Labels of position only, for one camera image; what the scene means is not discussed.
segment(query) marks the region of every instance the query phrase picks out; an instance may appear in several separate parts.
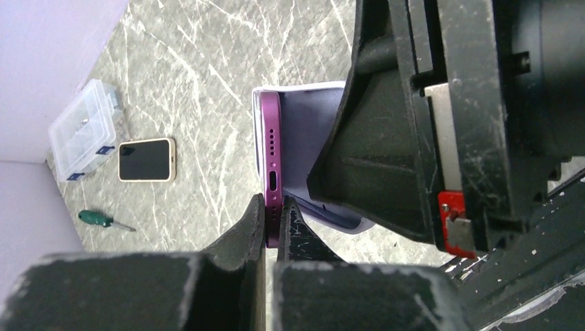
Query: black phone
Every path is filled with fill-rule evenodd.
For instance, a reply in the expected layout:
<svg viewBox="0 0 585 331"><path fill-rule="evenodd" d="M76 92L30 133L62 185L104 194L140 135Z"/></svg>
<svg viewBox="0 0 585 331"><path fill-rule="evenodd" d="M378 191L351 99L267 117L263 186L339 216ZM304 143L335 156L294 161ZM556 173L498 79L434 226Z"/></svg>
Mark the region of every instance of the black phone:
<svg viewBox="0 0 585 331"><path fill-rule="evenodd" d="M169 138L128 141L118 149L120 181L175 179L175 141Z"/></svg>

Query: smartphone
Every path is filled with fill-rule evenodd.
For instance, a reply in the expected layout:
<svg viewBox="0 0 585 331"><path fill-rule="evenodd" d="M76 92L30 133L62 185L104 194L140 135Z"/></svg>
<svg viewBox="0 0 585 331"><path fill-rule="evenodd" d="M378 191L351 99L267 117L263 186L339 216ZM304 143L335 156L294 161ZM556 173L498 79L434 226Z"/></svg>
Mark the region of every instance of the smartphone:
<svg viewBox="0 0 585 331"><path fill-rule="evenodd" d="M175 141L169 138L127 141L118 148L120 181L175 179Z"/></svg>
<svg viewBox="0 0 585 331"><path fill-rule="evenodd" d="M266 247L277 248L282 215L280 98L278 92L254 95L257 165L264 188Z"/></svg>

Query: gray marble surface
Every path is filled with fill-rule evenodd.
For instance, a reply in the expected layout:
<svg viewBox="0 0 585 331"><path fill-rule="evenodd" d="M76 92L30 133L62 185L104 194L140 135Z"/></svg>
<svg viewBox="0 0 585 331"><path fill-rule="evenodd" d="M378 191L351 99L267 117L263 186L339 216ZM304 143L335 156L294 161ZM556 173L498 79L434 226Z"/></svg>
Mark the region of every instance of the gray marble surface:
<svg viewBox="0 0 585 331"><path fill-rule="evenodd" d="M225 232L260 191L252 88L345 79L354 15L352 0L130 0L91 77L118 88L131 139L175 139L177 178L121 183L112 157L60 183L86 249L200 250ZM82 209L137 232L85 225L75 219ZM449 259L379 226L355 236L311 226L347 261ZM270 270L276 251L267 257Z"/></svg>

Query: phone frame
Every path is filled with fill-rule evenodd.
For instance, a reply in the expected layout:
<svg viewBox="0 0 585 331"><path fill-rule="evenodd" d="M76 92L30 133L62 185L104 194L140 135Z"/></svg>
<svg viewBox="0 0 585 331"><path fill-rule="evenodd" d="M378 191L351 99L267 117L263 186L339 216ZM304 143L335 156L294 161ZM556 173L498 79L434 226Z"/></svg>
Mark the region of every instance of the phone frame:
<svg viewBox="0 0 585 331"><path fill-rule="evenodd" d="M168 149L168 169L169 169L169 177L167 179L122 179L120 177L120 151L122 150L122 147L124 145L130 145L130 144L137 144L137 143L149 143L151 141L166 141L169 145L169 149ZM177 176L177 171L176 171L176 151L175 151L175 140L171 139L171 138L156 138L156 139L145 139L145 140L136 140L136 141L124 141L123 143L120 143L120 145L118 146L118 179L120 181L126 182L126 183L152 183L152 182L168 182L168 181L172 181L175 179L175 177Z"/></svg>
<svg viewBox="0 0 585 331"><path fill-rule="evenodd" d="M281 115L280 96L274 91L259 91L255 95L255 132L261 146L258 151L259 173L263 179L266 223L266 247L276 248L279 243L282 216L281 169ZM270 173L276 174L276 188L270 189Z"/></svg>

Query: plastic storage box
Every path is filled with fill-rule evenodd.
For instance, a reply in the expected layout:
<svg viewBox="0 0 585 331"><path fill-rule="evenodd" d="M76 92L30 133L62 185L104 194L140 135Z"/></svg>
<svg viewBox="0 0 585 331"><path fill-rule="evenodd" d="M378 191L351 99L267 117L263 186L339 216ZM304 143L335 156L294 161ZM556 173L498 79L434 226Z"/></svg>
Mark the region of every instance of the plastic storage box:
<svg viewBox="0 0 585 331"><path fill-rule="evenodd" d="M59 181L76 181L113 154L123 112L113 86L92 79L49 127Z"/></svg>

